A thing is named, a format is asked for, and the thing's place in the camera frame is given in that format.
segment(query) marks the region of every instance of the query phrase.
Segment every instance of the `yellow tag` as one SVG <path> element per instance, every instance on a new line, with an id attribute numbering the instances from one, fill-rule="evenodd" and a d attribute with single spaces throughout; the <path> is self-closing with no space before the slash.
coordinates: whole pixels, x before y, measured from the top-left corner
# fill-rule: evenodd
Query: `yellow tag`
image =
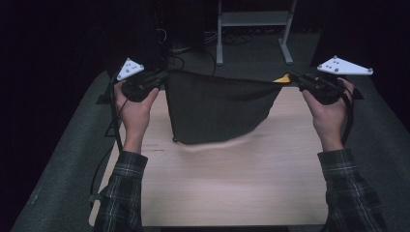
<path id="1" fill-rule="evenodd" d="M 290 83 L 289 73 L 285 74 L 283 77 L 274 80 L 275 83 Z"/>

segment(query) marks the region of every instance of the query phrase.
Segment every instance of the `gray carpet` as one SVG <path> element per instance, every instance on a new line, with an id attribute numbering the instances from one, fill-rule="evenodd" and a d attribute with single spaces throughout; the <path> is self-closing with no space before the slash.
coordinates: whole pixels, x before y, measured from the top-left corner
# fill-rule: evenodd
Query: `gray carpet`
<path id="1" fill-rule="evenodd" d="M 294 65 L 285 64 L 278 36 L 257 36 L 251 43 L 224 47 L 224 65 L 216 75 L 236 78 L 275 79 L 290 68 L 300 72 L 309 66 L 319 34 L 289 37 Z M 215 55 L 216 48 L 207 50 Z M 208 53 L 180 55 L 184 70 L 211 74 Z M 181 67 L 170 59 L 169 67 Z M 355 124 L 347 147 L 353 149 L 363 175 L 377 189 L 384 205 L 390 231 L 410 228 L 410 135 L 375 91 L 371 77 L 349 76 L 364 96 L 356 101 Z M 58 144 L 31 199 L 21 212 L 13 231 L 90 231 L 88 202 L 93 175 L 114 139 L 105 137 L 110 123 L 107 104 L 96 104 L 107 84 L 105 72 L 96 77 Z M 95 189 L 101 180 L 97 178 Z M 291 226 L 290 231 L 318 231 L 320 226 Z"/>

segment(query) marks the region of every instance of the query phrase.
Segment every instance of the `light wood tabletop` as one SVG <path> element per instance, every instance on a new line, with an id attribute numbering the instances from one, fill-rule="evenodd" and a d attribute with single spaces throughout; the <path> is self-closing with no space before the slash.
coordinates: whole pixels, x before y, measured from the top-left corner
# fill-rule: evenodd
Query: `light wood tabletop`
<path id="1" fill-rule="evenodd" d="M 221 143 L 173 142 L 167 108 L 160 91 L 142 147 L 149 159 L 142 181 L 143 226 L 325 223 L 320 140 L 296 87 L 282 88 L 268 118 L 254 131 Z M 123 127 L 121 134 L 124 140 Z M 115 145 L 100 190 L 118 154 Z M 96 201 L 91 225 L 99 207 Z"/>

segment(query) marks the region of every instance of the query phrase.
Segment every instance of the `black bag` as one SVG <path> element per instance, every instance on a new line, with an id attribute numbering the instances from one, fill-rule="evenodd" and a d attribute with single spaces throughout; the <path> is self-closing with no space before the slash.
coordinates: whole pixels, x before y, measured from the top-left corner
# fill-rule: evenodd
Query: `black bag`
<path id="1" fill-rule="evenodd" d="M 172 71 L 165 91 L 174 139 L 221 142 L 253 131 L 287 84 Z"/>

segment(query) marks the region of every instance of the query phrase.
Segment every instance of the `hand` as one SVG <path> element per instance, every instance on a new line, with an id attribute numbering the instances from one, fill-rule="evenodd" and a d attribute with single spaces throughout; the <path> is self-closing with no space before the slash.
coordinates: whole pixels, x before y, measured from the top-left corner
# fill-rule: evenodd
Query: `hand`
<path id="1" fill-rule="evenodd" d="M 121 118 L 126 128 L 126 140 L 123 150 L 140 154 L 142 139 L 150 122 L 151 106 L 160 90 L 154 88 L 142 102 L 127 101 L 127 98 L 121 92 L 124 83 L 125 81 L 121 81 L 114 86 L 117 109 L 121 110 Z"/>
<path id="2" fill-rule="evenodd" d="M 350 93 L 353 93 L 353 84 L 347 80 L 341 80 Z M 351 94 L 348 91 L 345 91 L 345 93 L 351 101 Z M 340 98 L 333 104 L 323 105 L 309 91 L 305 90 L 302 94 L 313 116 L 313 126 L 319 135 L 323 151 L 329 152 L 343 149 L 340 135 L 341 126 L 346 117 L 346 105 L 343 99 Z"/>

